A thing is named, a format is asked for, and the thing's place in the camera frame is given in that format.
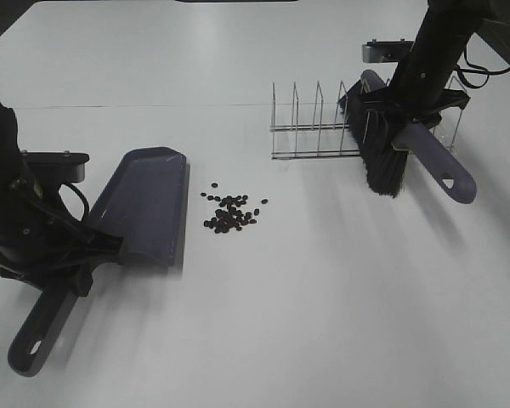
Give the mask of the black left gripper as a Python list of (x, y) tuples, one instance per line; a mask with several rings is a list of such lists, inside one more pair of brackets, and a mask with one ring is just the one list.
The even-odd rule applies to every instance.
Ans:
[(38, 289), (62, 282), (77, 296), (92, 288), (94, 270), (117, 263), (124, 239), (106, 234), (77, 220), (46, 223), (0, 238), (0, 274)]

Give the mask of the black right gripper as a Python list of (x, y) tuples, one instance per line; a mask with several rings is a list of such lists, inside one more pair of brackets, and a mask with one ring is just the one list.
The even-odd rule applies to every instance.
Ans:
[(435, 128), (442, 120), (441, 111), (449, 108), (464, 110), (470, 97), (465, 91), (444, 89), (436, 102), (423, 106), (420, 102), (399, 100), (389, 87), (384, 87), (359, 96), (365, 111), (377, 113), (392, 122), (420, 122), (427, 128)]

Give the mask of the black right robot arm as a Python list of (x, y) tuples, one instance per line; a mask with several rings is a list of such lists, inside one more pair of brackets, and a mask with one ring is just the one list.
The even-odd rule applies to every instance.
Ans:
[(365, 43), (364, 62), (397, 66), (388, 84), (374, 71), (363, 71), (348, 91), (349, 117), (371, 113), (395, 124), (418, 120), (433, 128), (441, 121), (441, 111), (465, 108), (467, 94), (448, 89), (446, 83), (469, 39), (488, 16), (471, 1), (430, 1), (413, 41)]

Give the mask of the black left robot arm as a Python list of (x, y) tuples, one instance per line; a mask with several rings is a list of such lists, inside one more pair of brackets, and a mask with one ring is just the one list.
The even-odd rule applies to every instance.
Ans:
[(101, 264), (116, 261), (122, 238), (88, 224), (77, 188), (86, 153), (23, 152), (13, 109), (0, 102), (0, 276), (45, 289), (62, 281), (85, 297)]

